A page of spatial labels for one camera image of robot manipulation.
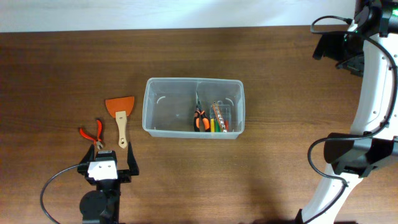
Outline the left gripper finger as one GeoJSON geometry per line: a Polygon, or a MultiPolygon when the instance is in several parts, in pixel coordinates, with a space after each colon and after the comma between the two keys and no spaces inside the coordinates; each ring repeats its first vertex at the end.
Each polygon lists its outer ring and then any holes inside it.
{"type": "Polygon", "coordinates": [[[136,159],[134,157],[134,153],[133,153],[131,142],[128,142],[127,164],[129,166],[129,170],[139,170],[139,167],[137,165],[136,159]]]}
{"type": "Polygon", "coordinates": [[[84,155],[83,159],[80,161],[80,164],[87,164],[93,161],[94,157],[95,157],[95,145],[92,144],[87,153],[84,155]]]}

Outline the orange scraper wooden handle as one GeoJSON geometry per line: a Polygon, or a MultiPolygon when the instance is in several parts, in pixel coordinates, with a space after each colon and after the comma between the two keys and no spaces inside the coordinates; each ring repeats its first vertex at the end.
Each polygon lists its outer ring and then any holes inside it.
{"type": "Polygon", "coordinates": [[[131,114],[134,108],[134,101],[135,98],[133,96],[105,100],[105,105],[108,113],[116,120],[119,131],[118,144],[119,147],[123,149],[127,147],[127,117],[131,114]]]}

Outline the orange black long-nose pliers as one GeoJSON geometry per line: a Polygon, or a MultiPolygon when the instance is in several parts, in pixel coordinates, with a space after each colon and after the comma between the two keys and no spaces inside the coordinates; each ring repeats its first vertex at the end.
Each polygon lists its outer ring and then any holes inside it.
{"type": "Polygon", "coordinates": [[[196,108],[194,112],[193,128],[194,132],[200,132],[200,122],[203,123],[205,132],[211,131],[210,120],[208,119],[205,110],[201,107],[201,101],[198,97],[198,92],[195,93],[196,108]]]}

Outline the clear screwdriver bit case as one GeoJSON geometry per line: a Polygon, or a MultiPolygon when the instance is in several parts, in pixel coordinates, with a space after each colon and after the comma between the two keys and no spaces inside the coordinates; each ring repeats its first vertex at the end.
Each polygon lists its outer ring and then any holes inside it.
{"type": "MultiPolygon", "coordinates": [[[[221,113],[224,117],[226,128],[228,132],[231,132],[231,107],[230,105],[225,105],[222,101],[217,101],[220,106],[221,113]]],[[[210,105],[210,123],[211,123],[211,132],[222,133],[219,129],[217,119],[215,118],[215,114],[212,108],[212,104],[210,105]]]]}

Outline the orange socket rail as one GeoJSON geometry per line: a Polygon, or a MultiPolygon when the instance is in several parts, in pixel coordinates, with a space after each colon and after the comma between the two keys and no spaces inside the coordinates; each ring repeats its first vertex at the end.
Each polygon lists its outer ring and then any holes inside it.
{"type": "Polygon", "coordinates": [[[219,106],[219,104],[216,101],[213,102],[212,108],[213,108],[213,111],[214,111],[214,114],[215,114],[215,118],[217,119],[220,131],[223,132],[223,133],[227,133],[228,130],[226,128],[226,123],[225,123],[224,117],[223,117],[223,115],[221,113],[220,106],[219,106]]]}

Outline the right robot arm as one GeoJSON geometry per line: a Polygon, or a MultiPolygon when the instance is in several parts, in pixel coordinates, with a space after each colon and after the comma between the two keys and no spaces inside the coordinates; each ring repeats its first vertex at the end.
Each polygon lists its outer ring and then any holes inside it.
{"type": "Polygon", "coordinates": [[[359,105],[348,134],[320,139],[326,168],[296,223],[333,223],[364,178],[397,162],[397,2],[357,1],[346,23],[320,32],[313,57],[362,78],[359,105]]]}

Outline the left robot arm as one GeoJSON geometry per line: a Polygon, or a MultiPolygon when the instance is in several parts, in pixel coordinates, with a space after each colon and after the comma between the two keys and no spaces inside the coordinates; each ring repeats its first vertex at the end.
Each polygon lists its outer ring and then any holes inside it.
{"type": "Polygon", "coordinates": [[[96,187],[80,200],[83,223],[118,223],[121,184],[131,182],[131,177],[139,175],[139,167],[133,154],[132,144],[127,147],[128,169],[117,168],[115,151],[95,152],[94,145],[79,163],[77,172],[96,187]]]}

